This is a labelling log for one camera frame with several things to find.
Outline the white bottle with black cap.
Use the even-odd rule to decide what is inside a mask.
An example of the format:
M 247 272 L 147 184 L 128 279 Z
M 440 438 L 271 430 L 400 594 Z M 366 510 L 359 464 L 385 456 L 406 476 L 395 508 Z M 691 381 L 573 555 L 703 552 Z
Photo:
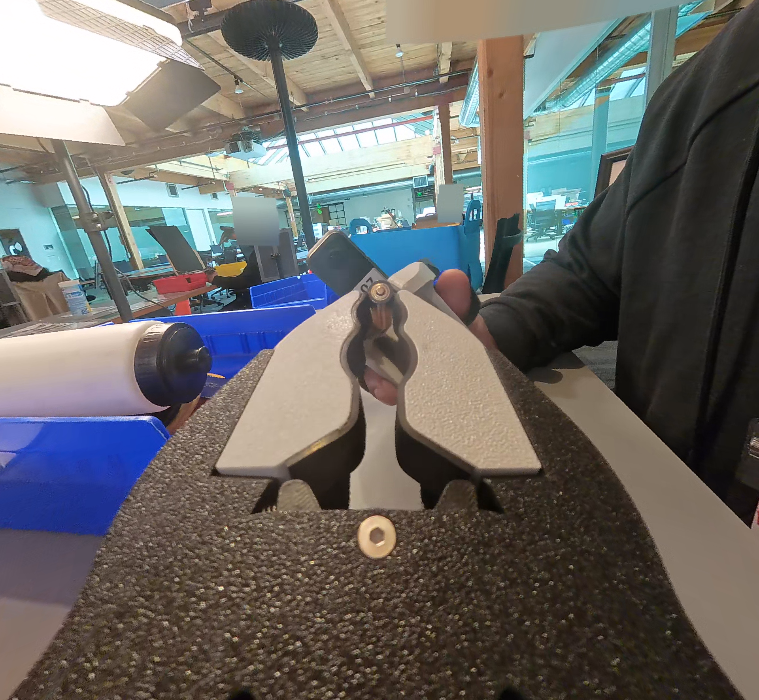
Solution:
M 157 320 L 5 338 L 1 416 L 149 415 L 194 401 L 212 356 L 194 327 Z

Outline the silver ventilation duct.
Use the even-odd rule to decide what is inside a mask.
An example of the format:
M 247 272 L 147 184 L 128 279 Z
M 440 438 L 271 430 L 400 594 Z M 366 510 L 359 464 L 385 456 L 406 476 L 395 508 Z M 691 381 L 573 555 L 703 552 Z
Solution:
M 463 127 L 476 128 L 480 126 L 479 107 L 480 107 L 480 74 L 479 60 L 475 59 L 464 99 L 459 111 L 459 125 Z

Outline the copper AA battery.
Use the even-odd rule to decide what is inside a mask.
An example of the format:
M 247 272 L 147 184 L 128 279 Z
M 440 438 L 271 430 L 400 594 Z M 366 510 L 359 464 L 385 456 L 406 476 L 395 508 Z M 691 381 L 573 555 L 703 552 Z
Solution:
M 372 326 L 385 334 L 393 326 L 394 290 L 386 281 L 378 281 L 369 289 L 368 299 Z

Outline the blue plastic bin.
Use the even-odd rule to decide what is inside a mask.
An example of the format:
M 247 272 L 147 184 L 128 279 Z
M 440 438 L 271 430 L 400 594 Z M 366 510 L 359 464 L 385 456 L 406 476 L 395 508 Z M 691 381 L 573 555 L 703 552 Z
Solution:
M 253 308 L 312 306 L 316 310 L 333 304 L 338 296 L 312 273 L 274 280 L 249 288 Z
M 315 313 L 313 305 L 295 304 L 176 318 L 193 326 L 210 352 L 201 399 Z M 153 416 L 2 418 L 2 528 L 106 534 L 168 438 Z

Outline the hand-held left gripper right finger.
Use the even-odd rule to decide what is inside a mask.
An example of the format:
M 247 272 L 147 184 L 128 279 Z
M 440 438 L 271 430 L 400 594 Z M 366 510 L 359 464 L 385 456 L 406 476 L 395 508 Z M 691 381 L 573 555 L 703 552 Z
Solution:
M 408 353 L 398 385 L 396 457 L 434 507 L 452 481 L 532 477 L 542 465 L 486 347 L 457 317 L 409 291 L 395 295 Z

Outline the white wipes canister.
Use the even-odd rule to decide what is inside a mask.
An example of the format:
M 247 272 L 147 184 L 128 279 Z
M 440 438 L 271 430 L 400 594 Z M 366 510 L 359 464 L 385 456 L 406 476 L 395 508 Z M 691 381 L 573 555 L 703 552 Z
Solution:
M 92 314 L 90 301 L 79 279 L 70 279 L 58 283 L 62 296 L 66 301 L 72 317 L 88 316 Z

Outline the person's right forearm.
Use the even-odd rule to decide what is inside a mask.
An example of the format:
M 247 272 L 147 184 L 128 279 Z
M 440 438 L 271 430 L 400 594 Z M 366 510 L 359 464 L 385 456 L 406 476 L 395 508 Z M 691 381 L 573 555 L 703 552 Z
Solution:
M 580 216 L 557 251 L 488 300 L 479 319 L 522 372 L 610 340 L 617 331 L 625 196 L 608 189 Z

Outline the grey light stand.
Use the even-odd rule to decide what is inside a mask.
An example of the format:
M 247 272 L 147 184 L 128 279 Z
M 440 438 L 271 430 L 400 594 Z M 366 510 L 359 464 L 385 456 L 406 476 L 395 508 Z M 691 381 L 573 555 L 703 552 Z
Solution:
M 77 205 L 77 211 L 83 229 L 90 240 L 90 244 L 100 265 L 106 287 L 119 312 L 119 318 L 123 322 L 132 321 L 134 314 L 128 301 L 128 297 L 121 285 L 119 275 L 109 255 L 106 241 L 102 236 L 102 222 L 87 200 L 87 196 L 81 185 L 81 181 L 75 170 L 71 155 L 64 141 L 52 139 L 52 147 L 58 160 L 62 173 L 68 183 L 71 194 Z

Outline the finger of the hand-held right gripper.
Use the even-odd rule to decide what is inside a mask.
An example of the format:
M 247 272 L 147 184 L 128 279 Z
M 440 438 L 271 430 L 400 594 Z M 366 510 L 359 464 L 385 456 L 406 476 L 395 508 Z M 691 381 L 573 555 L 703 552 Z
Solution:
M 412 369 L 412 357 L 403 344 L 364 344 L 366 367 L 390 381 L 400 385 L 408 379 Z
M 428 260 L 413 262 L 389 277 L 389 284 L 395 290 L 405 290 L 446 313 L 446 303 L 435 288 L 440 271 Z

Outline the black flag board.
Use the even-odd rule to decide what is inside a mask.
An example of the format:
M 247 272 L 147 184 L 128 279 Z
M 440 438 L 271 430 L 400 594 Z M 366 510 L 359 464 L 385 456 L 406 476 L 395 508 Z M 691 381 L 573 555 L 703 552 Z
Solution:
M 169 264 L 178 275 L 204 272 L 206 265 L 177 226 L 156 225 L 147 228 L 165 251 Z

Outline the wooden work table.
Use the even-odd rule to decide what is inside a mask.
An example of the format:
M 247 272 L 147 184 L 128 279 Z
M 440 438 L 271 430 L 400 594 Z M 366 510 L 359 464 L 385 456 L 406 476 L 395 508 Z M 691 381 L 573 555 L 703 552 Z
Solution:
M 196 289 L 190 292 L 161 296 L 155 289 L 146 292 L 129 292 L 127 295 L 128 303 L 132 313 L 132 318 L 140 317 L 164 317 L 174 315 L 173 309 L 177 301 L 190 298 L 191 304 L 194 301 L 200 301 L 200 298 L 217 291 L 219 288 L 213 285 L 206 285 L 202 289 Z M 92 314 L 85 319 L 99 321 L 102 323 L 113 322 L 120 323 L 121 316 L 115 302 L 111 299 L 106 289 L 88 290 L 88 294 L 93 294 L 95 299 L 91 302 Z

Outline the studio light panel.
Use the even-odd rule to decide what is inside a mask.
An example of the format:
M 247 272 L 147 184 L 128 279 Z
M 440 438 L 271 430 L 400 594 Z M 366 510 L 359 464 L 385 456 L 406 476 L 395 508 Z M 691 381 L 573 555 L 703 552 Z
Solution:
M 2 0 L 2 136 L 123 147 L 110 110 L 161 132 L 220 91 L 139 0 Z

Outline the wooden post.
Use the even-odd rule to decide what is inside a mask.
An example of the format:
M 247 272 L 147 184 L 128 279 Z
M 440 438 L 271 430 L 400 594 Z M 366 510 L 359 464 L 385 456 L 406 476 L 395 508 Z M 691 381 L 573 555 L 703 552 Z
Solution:
M 478 45 L 485 295 L 523 274 L 524 51 L 521 34 Z

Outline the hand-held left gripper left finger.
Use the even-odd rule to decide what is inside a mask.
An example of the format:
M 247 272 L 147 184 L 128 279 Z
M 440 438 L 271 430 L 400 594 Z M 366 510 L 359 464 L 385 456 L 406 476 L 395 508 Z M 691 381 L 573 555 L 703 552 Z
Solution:
M 349 507 L 366 445 L 361 389 L 347 363 L 360 299 L 348 293 L 274 348 L 215 464 L 220 475 L 298 479 L 321 507 Z

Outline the red plastic bin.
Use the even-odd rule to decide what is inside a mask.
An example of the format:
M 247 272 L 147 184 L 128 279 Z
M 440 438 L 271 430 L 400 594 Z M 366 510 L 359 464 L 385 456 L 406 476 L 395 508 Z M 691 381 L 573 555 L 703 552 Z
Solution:
M 206 286 L 206 273 L 203 271 L 172 275 L 153 280 L 153 286 L 161 296 L 190 292 L 196 289 L 202 289 Z

